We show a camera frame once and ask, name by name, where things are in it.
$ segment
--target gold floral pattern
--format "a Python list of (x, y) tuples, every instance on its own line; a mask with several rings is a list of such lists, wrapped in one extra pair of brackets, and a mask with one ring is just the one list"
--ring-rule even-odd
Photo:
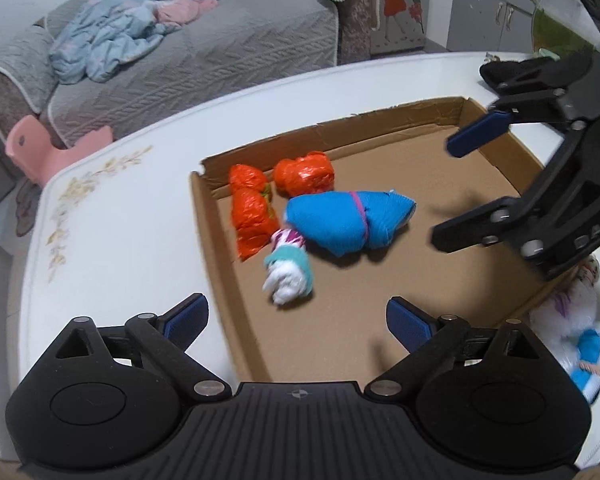
[(58, 205), (51, 215), (56, 228), (46, 239), (46, 244), (49, 246), (49, 283), (56, 276), (58, 268), (66, 263), (64, 250), (66, 249), (66, 240), (69, 237), (67, 227), (69, 212), (96, 190), (103, 177), (115, 176), (129, 166), (140, 164), (142, 162), (141, 157), (151, 149), (152, 146), (147, 146), (143, 150), (131, 153), (131, 155), (110, 158), (100, 170), (93, 173), (90, 171), (80, 178), (74, 177), (71, 179), (64, 193), (58, 198)]

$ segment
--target orange plastic bag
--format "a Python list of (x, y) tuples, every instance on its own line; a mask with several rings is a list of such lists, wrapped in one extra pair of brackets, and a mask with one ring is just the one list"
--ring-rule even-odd
[(238, 254), (244, 261), (266, 247), (280, 224), (271, 207), (271, 186), (260, 170), (245, 164), (232, 166), (229, 186), (234, 196), (231, 221), (238, 238)]
[(333, 191), (334, 179), (331, 161), (323, 152), (309, 152), (296, 160), (284, 158), (273, 169), (276, 187), (289, 196)]

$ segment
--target drawer handle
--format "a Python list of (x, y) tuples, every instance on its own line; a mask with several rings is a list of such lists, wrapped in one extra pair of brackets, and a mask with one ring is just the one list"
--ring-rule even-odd
[(513, 7), (509, 7), (509, 13), (507, 14), (507, 30), (511, 30), (511, 17), (513, 16)]
[(496, 25), (500, 24), (500, 13), (502, 12), (502, 7), (504, 7), (504, 4), (500, 2), (498, 4), (498, 10), (496, 10)]

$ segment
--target pink stool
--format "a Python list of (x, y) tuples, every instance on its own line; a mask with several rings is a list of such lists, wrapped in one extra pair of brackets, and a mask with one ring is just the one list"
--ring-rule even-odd
[(9, 132), (5, 151), (31, 181), (45, 187), (58, 171), (112, 142), (113, 132), (104, 126), (81, 137), (74, 147), (58, 150), (51, 144), (49, 132), (40, 121), (28, 115)]

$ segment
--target light blue blanket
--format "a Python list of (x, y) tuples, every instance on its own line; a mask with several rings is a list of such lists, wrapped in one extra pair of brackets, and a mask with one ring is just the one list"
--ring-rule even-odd
[(158, 22), (157, 8), (174, 0), (89, 0), (56, 38), (49, 56), (60, 83), (74, 84), (86, 74), (109, 80), (122, 64), (146, 56), (162, 38), (178, 30)]

